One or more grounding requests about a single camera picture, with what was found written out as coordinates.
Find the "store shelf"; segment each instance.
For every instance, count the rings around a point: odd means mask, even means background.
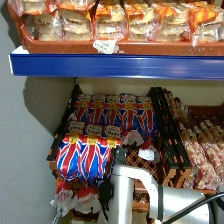
[[[224,57],[29,54],[9,56],[15,76],[224,80]]]

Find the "packaged cake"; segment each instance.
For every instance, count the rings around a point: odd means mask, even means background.
[[[89,41],[92,39],[92,24],[88,11],[59,9],[62,18],[64,40]]]
[[[154,12],[159,16],[160,29],[156,41],[172,42],[190,38],[189,9],[174,1],[154,1]]]
[[[124,9],[119,0],[100,0],[95,14],[95,39],[122,40],[126,34]]]
[[[51,13],[57,9],[56,0],[9,0],[8,3],[18,16]]]
[[[153,39],[156,30],[154,9],[144,0],[125,0],[128,17],[128,40],[148,41]]]

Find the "price tag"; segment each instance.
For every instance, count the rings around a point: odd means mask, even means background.
[[[93,47],[104,54],[112,54],[117,40],[95,40]]]

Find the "packaged bread roll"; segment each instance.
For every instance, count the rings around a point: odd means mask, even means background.
[[[95,14],[95,39],[123,40],[126,34],[124,9],[119,0],[100,0]]]
[[[19,16],[51,13],[57,9],[56,0],[9,0],[8,3]]]
[[[34,16],[34,39],[40,41],[62,40],[61,20],[57,11]]]
[[[144,0],[126,0],[124,6],[128,17],[128,40],[153,39],[156,30],[154,9],[149,7]]]
[[[155,1],[152,7],[160,21],[160,30],[156,41],[180,41],[190,38],[189,9],[187,7],[174,1],[169,3]]]
[[[64,40],[89,41],[92,39],[92,24],[88,11],[59,9],[62,18]]]

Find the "snack bag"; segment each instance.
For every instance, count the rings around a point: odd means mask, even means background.
[[[33,30],[35,40],[62,40],[62,24],[58,11],[33,16]]]
[[[72,208],[73,191],[68,183],[78,177],[78,162],[82,140],[82,134],[71,132],[69,135],[65,135],[59,147],[56,163],[62,181],[57,187],[55,200],[51,201],[51,205],[57,208],[59,217],[65,216]]]
[[[144,0],[125,0],[128,18],[128,40],[148,41],[156,30],[156,15]]]
[[[105,99],[105,125],[121,126],[120,96],[107,95]]]
[[[134,94],[121,94],[121,126],[123,131],[138,130],[138,107]]]
[[[94,125],[104,125],[105,96],[93,95],[89,105],[89,123]]]
[[[157,121],[150,97],[137,97],[139,132],[145,138],[158,135]]]
[[[89,106],[91,96],[86,94],[80,94],[74,105],[74,116],[76,121],[87,123],[89,120]]]
[[[119,0],[100,0],[95,14],[96,40],[123,40],[126,34],[124,9]]]
[[[64,40],[90,41],[92,39],[92,23],[88,11],[59,9],[62,18]]]
[[[153,3],[154,12],[159,16],[160,29],[156,41],[170,42],[190,38],[189,9],[174,1]]]
[[[57,9],[56,0],[9,0],[18,16],[51,13]]]

